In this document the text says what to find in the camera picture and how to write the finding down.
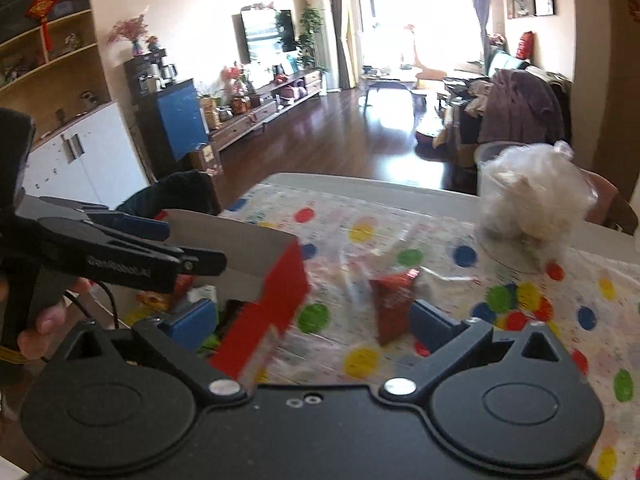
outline plastic tablecloth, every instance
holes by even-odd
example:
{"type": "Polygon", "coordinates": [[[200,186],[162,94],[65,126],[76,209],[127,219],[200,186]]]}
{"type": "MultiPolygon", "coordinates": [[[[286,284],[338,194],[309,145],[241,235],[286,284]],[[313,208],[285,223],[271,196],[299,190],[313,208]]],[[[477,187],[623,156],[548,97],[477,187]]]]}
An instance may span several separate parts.
{"type": "Polygon", "coordinates": [[[380,384],[428,359],[410,335],[378,345],[369,285],[421,267],[418,295],[453,318],[503,330],[546,322],[605,409],[590,465],[605,479],[640,478],[640,266],[568,250],[545,273],[520,274],[483,252],[472,224],[270,184],[222,216],[296,234],[311,284],[261,381],[380,384]]]}

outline television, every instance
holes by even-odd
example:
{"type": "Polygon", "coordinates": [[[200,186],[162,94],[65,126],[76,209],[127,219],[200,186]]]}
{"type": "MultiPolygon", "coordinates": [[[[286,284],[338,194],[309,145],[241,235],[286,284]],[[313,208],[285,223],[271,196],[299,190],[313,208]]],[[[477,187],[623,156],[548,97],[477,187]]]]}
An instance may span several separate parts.
{"type": "Polygon", "coordinates": [[[250,62],[270,64],[278,54],[296,49],[290,10],[249,9],[240,15],[250,62]]]}

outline red dot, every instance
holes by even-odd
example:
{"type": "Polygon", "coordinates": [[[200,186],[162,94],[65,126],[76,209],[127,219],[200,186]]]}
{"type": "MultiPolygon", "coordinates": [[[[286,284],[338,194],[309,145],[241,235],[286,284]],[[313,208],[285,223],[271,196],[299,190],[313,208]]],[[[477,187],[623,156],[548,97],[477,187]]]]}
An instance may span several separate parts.
{"type": "Polygon", "coordinates": [[[299,224],[306,224],[315,216],[316,212],[313,209],[311,209],[310,207],[303,207],[300,211],[293,215],[293,219],[299,224]]]}
{"type": "Polygon", "coordinates": [[[528,321],[529,318],[527,318],[527,316],[521,313],[521,311],[516,310],[507,316],[504,327],[511,332],[519,332],[526,326],[528,321]]]}
{"type": "Polygon", "coordinates": [[[571,354],[571,359],[574,360],[575,365],[583,375],[587,375],[589,373],[589,362],[587,361],[587,357],[582,352],[580,352],[579,350],[574,350],[571,354]]]}
{"type": "Polygon", "coordinates": [[[546,273],[555,282],[561,282],[564,280],[564,269],[556,262],[550,262],[546,266],[546,273]]]}
{"type": "Polygon", "coordinates": [[[431,352],[427,350],[427,347],[423,345],[420,341],[416,341],[414,344],[415,353],[417,353],[420,357],[429,357],[431,352]]]}
{"type": "Polygon", "coordinates": [[[554,306],[544,296],[540,298],[540,307],[534,313],[538,321],[551,321],[554,318],[554,306]]]}

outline plastic bag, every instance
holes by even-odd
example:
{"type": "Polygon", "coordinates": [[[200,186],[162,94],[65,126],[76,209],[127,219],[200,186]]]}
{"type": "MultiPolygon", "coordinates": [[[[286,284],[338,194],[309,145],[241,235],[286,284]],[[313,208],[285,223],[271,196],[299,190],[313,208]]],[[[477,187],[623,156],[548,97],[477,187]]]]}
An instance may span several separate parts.
{"type": "Polygon", "coordinates": [[[504,150],[481,168],[481,224],[504,238],[535,244],[563,240],[595,204],[597,194],[571,162],[564,142],[504,150]]]}

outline coffee machine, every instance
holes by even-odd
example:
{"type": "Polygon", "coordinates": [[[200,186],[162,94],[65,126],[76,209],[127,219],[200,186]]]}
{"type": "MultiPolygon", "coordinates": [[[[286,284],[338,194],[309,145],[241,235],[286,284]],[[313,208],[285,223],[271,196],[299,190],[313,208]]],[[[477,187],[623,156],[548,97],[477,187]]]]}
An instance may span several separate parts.
{"type": "Polygon", "coordinates": [[[124,70],[133,104],[142,96],[174,85],[178,75],[175,65],[168,62],[164,48],[129,59],[124,63],[124,70]]]}

